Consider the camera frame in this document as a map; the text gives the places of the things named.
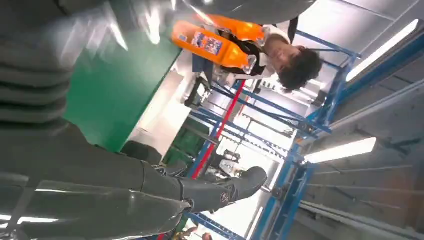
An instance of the person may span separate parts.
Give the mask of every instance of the person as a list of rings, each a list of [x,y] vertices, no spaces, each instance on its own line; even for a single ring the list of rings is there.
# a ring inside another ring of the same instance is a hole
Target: person
[[[304,87],[309,80],[317,78],[323,62],[320,55],[304,46],[294,46],[289,36],[274,25],[264,25],[269,29],[269,36],[263,46],[253,41],[241,41],[227,32],[218,31],[228,40],[236,43],[248,55],[255,55],[256,64],[250,74],[234,67],[221,67],[233,74],[230,78],[237,80],[261,80],[278,74],[278,81],[286,92]]]
[[[210,233],[205,233],[201,236],[201,240],[213,240]]]

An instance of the ceiling light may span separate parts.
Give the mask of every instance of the ceiling light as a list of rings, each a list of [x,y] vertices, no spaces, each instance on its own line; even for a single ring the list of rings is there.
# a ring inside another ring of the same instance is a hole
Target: ceiling light
[[[61,193],[61,194],[69,193],[69,191],[53,190],[53,189],[36,189],[35,191],[36,192]]]
[[[317,81],[317,80],[315,80],[315,79],[311,79],[311,80],[309,80],[309,81],[308,81],[308,83],[313,84],[313,85],[315,85],[315,86],[318,86],[319,88],[321,88],[321,86],[323,85],[323,83],[322,83],[322,82]]]
[[[264,210],[264,208],[260,207],[259,210],[257,211],[257,214],[256,214],[256,216],[254,217],[254,220],[253,220],[253,224],[250,228],[249,234],[247,235],[247,238],[246,238],[247,240],[251,239],[251,237],[252,237],[252,235],[255,231],[256,225],[258,225],[259,218],[261,217],[263,210]]]
[[[317,97],[318,97],[318,93],[313,92],[313,91],[311,91],[311,90],[309,90],[309,89],[306,89],[306,88],[304,88],[304,87],[301,87],[301,88],[300,88],[300,90],[301,90],[302,92],[304,92],[304,93],[306,93],[306,94],[308,94],[308,95],[312,96],[312,97],[315,97],[315,98],[317,98]]]
[[[375,137],[336,146],[327,150],[306,155],[306,161],[313,164],[327,162],[335,159],[347,158],[360,154],[366,154],[373,150],[377,139]]]
[[[387,41],[383,46],[381,46],[377,51],[371,54],[367,59],[362,61],[358,66],[356,66],[349,74],[347,75],[346,81],[351,81],[354,77],[364,71],[372,63],[377,61],[381,56],[387,53],[390,49],[396,46],[400,41],[405,39],[409,34],[411,34],[418,25],[419,20],[415,19],[408,26],[398,32],[394,37]]]

